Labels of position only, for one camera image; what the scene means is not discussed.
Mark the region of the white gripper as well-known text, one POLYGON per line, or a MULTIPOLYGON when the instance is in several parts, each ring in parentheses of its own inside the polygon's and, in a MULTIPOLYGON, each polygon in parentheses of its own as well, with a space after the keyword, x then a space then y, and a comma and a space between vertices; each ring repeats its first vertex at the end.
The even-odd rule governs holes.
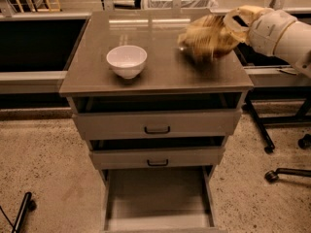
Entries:
POLYGON ((224 18, 230 36, 240 43, 246 43, 249 33, 250 46, 255 52, 266 56, 274 55, 281 37, 295 22, 296 17, 282 10, 272 11, 270 8, 250 5, 234 8, 224 18))

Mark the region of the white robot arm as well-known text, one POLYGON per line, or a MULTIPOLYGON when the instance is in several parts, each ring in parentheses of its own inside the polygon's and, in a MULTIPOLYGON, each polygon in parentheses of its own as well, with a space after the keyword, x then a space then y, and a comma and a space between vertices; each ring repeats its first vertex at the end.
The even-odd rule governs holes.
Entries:
POLYGON ((311 25, 283 10, 241 6, 224 17, 226 31, 265 56, 288 62, 311 78, 311 25))

